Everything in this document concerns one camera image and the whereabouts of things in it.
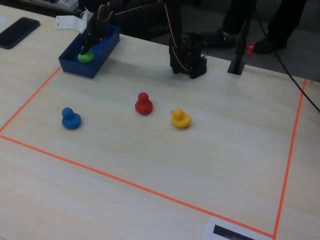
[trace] black shoe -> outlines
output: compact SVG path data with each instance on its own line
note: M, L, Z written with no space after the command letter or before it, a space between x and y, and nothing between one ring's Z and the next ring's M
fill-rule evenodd
M216 31L200 32L200 34L208 44L208 48L235 48L237 45L236 38L226 36L222 27Z
M272 44L267 38L257 41L254 45L253 51L256 54L266 55L271 54L274 50L284 49L287 46L287 42Z

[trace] white bracket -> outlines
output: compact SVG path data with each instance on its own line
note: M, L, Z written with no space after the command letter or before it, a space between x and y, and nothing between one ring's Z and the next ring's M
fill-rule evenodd
M73 29L79 33L83 33L87 27L88 17L93 13L87 9L83 12L82 18L76 16L56 16L55 28L56 29Z

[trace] black cable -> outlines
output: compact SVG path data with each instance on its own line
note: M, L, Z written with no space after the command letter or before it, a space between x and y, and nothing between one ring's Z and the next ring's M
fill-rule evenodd
M255 15L256 15L256 19L258 20L258 23L260 25L260 28L264 34L264 37L266 38L266 40L268 39L267 33L264 29L264 26L261 23L260 17L258 15L258 11L257 8L254 9ZM286 68L285 64L283 63L283 61L281 60L281 58L279 57L277 50L272 46L272 44L270 43L271 47L273 48L273 52L276 56L276 58L279 60L281 66L283 67L284 71L286 72L286 74L288 74L288 76L291 78L291 80L294 82L294 84L298 87L298 89L301 91L301 93L305 96L306 99L308 99L308 101L314 106L314 108L320 113L320 109L317 107L317 105L315 105L315 103L308 97L308 95L305 93L305 91L303 91L303 89L299 86L299 84L296 82L296 80L292 77L292 75L290 74L290 72L288 71L288 69Z

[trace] black base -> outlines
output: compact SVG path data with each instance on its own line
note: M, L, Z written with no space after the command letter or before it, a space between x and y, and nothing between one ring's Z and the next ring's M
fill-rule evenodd
M236 74L236 75L241 75L242 74L242 71L244 69L244 66L245 66L245 62L244 61L241 61L241 62L237 62L236 63L236 60L233 59L230 63L230 66L229 66L229 69L228 69L228 73L230 74Z
M201 75L207 72L207 59L201 57L199 59L199 62L194 64L192 68L189 71L187 71L181 67L176 57L171 55L170 66L172 67L172 71L174 74L178 74L178 73L188 74L190 75L191 79L196 79L197 77L200 77Z

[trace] red object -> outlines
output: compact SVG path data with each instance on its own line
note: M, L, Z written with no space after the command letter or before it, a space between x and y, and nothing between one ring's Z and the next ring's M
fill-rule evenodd
M252 53L254 52L254 48L255 48L256 43L252 42L248 47L247 47L247 54L248 56L251 56Z
M138 96L138 101L135 104L135 109L138 113L147 115L152 112L153 104L149 100L148 94L141 92Z

